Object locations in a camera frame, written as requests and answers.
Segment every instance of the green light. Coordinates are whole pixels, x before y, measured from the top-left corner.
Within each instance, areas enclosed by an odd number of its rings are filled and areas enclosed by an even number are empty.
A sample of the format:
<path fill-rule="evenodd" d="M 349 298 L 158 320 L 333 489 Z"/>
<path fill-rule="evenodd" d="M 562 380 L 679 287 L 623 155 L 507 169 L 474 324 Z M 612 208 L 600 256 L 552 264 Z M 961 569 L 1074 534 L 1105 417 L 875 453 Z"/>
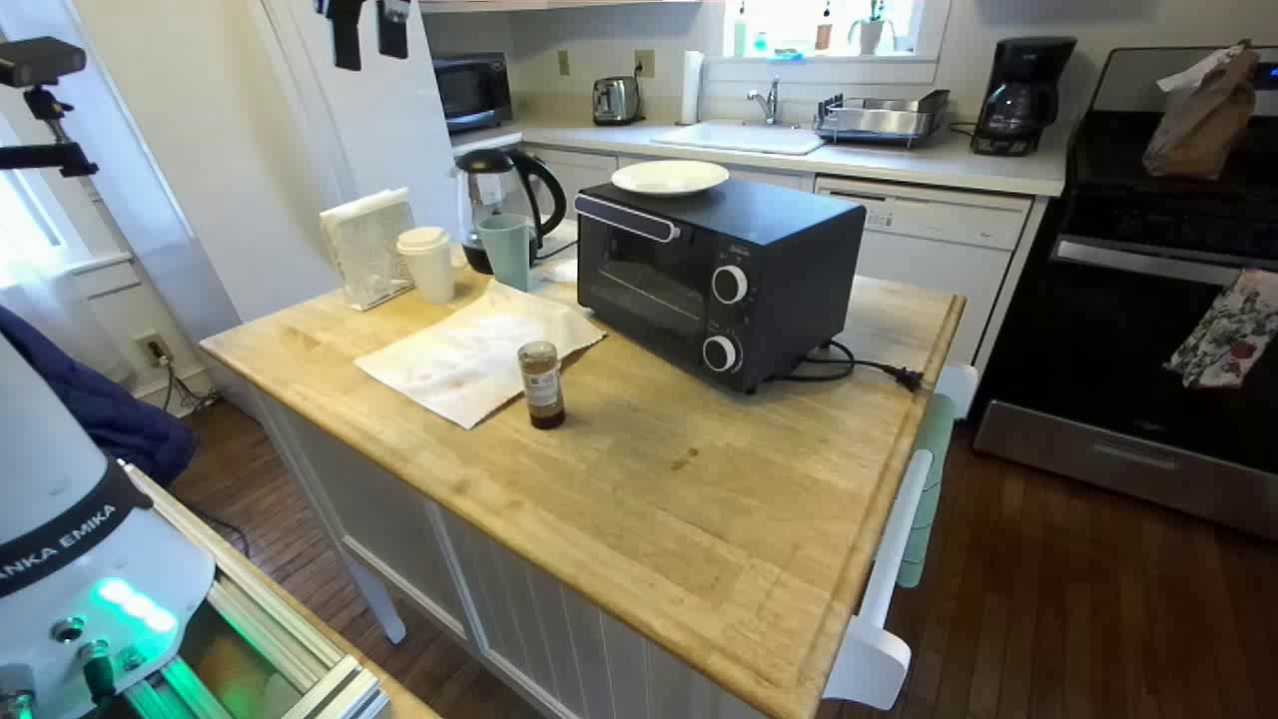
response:
<path fill-rule="evenodd" d="M 158 635 L 176 627 L 176 618 L 154 603 L 145 613 L 145 625 Z"/>
<path fill-rule="evenodd" d="M 133 597 L 133 589 L 124 578 L 102 578 L 100 597 L 112 603 L 124 603 Z"/>
<path fill-rule="evenodd" d="M 102 597 L 106 603 L 114 603 L 124 617 L 146 625 L 154 635 L 176 631 L 176 617 L 162 613 L 158 603 L 150 603 L 145 593 L 134 593 L 134 589 L 124 585 L 124 578 L 102 578 L 102 585 L 100 585 L 100 597 Z"/>

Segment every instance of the cup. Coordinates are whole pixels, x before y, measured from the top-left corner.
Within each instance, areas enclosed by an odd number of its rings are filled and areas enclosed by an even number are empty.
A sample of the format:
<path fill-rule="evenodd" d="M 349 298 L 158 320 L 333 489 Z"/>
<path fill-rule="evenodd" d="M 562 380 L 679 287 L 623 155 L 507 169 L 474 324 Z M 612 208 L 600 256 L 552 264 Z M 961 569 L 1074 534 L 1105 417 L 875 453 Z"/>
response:
<path fill-rule="evenodd" d="M 411 227 L 395 239 L 395 253 L 411 276 L 411 283 L 431 298 L 453 298 L 453 243 L 443 227 Z"/>
<path fill-rule="evenodd" d="M 490 276 L 526 291 L 530 227 L 523 220 L 487 217 L 474 224 L 474 236 L 487 253 Z"/>

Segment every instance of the coffee maker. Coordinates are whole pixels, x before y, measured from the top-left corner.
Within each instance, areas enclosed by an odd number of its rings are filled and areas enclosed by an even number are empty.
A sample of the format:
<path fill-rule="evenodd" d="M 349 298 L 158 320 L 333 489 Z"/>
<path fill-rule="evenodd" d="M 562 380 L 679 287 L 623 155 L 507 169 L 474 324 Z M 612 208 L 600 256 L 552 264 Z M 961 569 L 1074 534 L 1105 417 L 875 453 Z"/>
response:
<path fill-rule="evenodd" d="M 996 50 L 981 117 L 972 131 L 978 155 L 1029 155 L 1057 111 L 1057 79 L 1074 38 L 1010 38 Z"/>

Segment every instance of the microwave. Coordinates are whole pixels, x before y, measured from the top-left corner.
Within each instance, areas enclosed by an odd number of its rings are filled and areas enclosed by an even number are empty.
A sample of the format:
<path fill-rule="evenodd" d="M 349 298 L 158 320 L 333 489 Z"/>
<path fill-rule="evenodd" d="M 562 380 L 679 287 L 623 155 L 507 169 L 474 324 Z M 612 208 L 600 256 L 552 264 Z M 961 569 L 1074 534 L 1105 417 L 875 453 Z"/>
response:
<path fill-rule="evenodd" d="M 728 181 L 700 197 L 583 187 L 578 302 L 731 393 L 787 377 L 847 324 L 867 212 Z"/>
<path fill-rule="evenodd" d="M 510 120 L 510 79 L 503 51 L 434 51 L 434 83 L 447 137 L 500 128 Z"/>

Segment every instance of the sink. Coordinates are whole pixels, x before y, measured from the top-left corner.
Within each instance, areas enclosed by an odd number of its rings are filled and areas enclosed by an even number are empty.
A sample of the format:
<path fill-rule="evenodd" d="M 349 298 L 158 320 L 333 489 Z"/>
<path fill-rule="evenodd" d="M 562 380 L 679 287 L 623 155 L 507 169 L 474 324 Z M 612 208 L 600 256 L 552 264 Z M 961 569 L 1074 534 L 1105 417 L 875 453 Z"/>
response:
<path fill-rule="evenodd" d="M 759 155 L 808 155 L 824 147 L 809 128 L 765 128 L 765 125 L 692 125 L 654 137 L 654 144 L 759 151 Z"/>

